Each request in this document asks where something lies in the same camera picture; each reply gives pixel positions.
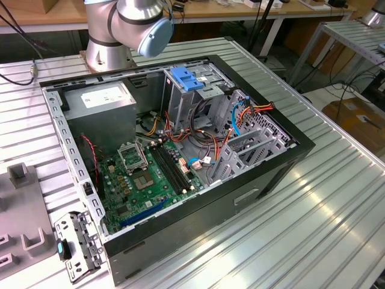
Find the blue cable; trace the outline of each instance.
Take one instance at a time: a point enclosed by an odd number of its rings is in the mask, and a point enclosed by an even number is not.
[[[233,125],[233,128],[234,128],[236,134],[238,134],[238,135],[241,135],[241,133],[239,132],[239,129],[238,129],[237,125],[236,125],[235,110],[236,110],[237,106],[240,105],[240,104],[243,104],[243,102],[238,102],[237,104],[235,104],[234,107],[233,107],[233,111],[231,113],[231,123]]]
[[[191,165],[193,162],[195,162],[195,161],[198,161],[199,159],[198,158],[192,158],[192,159],[190,159],[188,162],[187,162],[187,165]]]

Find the blue pcie slot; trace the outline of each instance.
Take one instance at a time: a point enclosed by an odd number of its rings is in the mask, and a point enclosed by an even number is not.
[[[145,217],[148,217],[149,215],[152,215],[153,213],[156,213],[157,211],[160,211],[161,209],[163,209],[163,206],[167,201],[168,201],[168,199],[164,199],[159,204],[152,206],[151,208],[146,209],[142,213],[139,213],[133,217],[130,217],[124,221],[121,221],[120,226],[124,227],[124,226],[131,225],[131,224],[136,223],[137,221],[139,221],[141,219],[144,219]]]

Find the wooden table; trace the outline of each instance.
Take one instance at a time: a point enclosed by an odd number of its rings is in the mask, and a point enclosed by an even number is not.
[[[22,10],[10,9],[19,25],[26,32],[63,31],[87,29],[87,15],[83,0],[59,0],[48,14],[30,13]],[[283,4],[281,9],[272,9],[268,19],[274,19],[266,42],[261,50],[261,55],[267,55],[279,28],[286,18],[342,16],[342,20],[348,20],[355,11],[354,7],[333,8],[331,10],[312,10],[297,0]],[[256,8],[250,8],[243,4],[235,4],[224,7],[215,0],[204,2],[188,2],[185,4],[184,23],[197,22],[224,22],[235,20],[255,20]],[[182,21],[182,15],[174,13],[175,23]],[[0,21],[0,34],[14,33],[10,27]]]

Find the yellow cable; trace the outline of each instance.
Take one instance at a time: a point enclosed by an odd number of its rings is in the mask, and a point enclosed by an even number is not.
[[[157,123],[157,122],[158,122],[158,118],[155,119],[155,121],[154,121],[154,126],[152,127],[151,131],[148,132],[147,134],[144,134],[144,135],[146,135],[146,136],[153,135],[154,132],[155,132],[155,130],[156,130],[156,123]]]

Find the ram slot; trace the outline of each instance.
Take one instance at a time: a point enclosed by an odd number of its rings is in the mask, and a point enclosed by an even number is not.
[[[175,179],[175,177],[173,176],[172,172],[170,170],[168,170],[167,163],[162,159],[162,157],[160,156],[160,153],[156,150],[156,148],[151,148],[150,151],[151,151],[151,154],[154,157],[157,165],[161,168],[166,179],[171,184],[173,190],[177,194],[181,194],[183,188],[179,186],[179,184],[178,184],[177,180]]]
[[[179,171],[165,149],[163,147],[154,147],[151,148],[150,151],[156,163],[161,168],[163,174],[171,184],[173,190],[177,194],[182,194],[183,190],[187,191],[189,189],[189,185],[186,179],[182,175],[182,172]]]
[[[182,172],[179,170],[178,166],[175,165],[173,159],[171,158],[171,156],[167,153],[167,151],[164,149],[164,147],[160,147],[159,148],[159,151],[163,157],[164,160],[166,160],[166,162],[168,163],[169,165],[169,168],[172,169],[172,171],[174,172],[175,174],[175,177],[176,179],[178,180],[178,183],[185,189],[185,190],[188,190],[189,189],[189,185],[188,185],[188,182],[186,181],[185,177],[183,176]]]

